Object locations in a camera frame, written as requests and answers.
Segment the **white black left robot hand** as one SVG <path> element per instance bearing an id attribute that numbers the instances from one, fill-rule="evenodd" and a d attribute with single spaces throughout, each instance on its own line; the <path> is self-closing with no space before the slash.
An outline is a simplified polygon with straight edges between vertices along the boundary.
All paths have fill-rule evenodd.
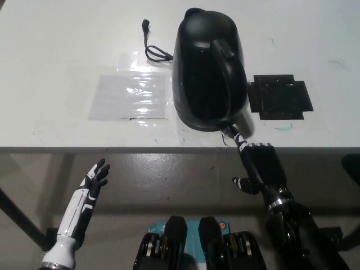
<path id="1" fill-rule="evenodd" d="M 104 158 L 95 163 L 74 191 L 61 220 L 57 234 L 74 239 L 77 250 L 83 244 L 101 187 L 107 184 L 109 169 Z"/>

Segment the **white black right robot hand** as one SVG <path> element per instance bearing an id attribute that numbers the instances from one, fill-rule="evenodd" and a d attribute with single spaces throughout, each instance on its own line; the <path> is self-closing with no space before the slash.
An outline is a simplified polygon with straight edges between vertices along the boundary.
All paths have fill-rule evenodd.
<path id="1" fill-rule="evenodd" d="M 232 182 L 251 195 L 262 193 L 263 196 L 275 197 L 287 193 L 286 174 L 275 148 L 270 143 L 249 143 L 234 126 L 228 129 L 247 172 L 247 177 L 234 177 Z"/>

